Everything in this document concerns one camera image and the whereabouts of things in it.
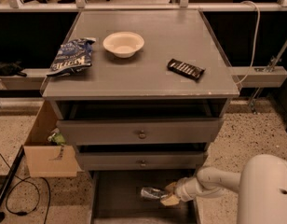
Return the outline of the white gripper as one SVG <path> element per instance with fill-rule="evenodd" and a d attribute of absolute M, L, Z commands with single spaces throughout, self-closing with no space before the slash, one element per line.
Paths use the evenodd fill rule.
<path fill-rule="evenodd" d="M 198 194 L 198 181 L 195 177 L 184 177 L 172 182 L 165 187 L 168 195 L 161 197 L 160 202 L 165 206 L 177 205 L 180 200 L 183 202 L 192 201 Z"/>

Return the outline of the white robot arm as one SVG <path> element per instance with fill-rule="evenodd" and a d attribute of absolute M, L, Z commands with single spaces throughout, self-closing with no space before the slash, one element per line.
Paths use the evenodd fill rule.
<path fill-rule="evenodd" d="M 237 224 L 287 224 L 287 161 L 267 154 L 249 159 L 240 173 L 202 167 L 169 184 L 160 201 L 176 205 L 217 197 L 224 189 L 238 194 Z"/>

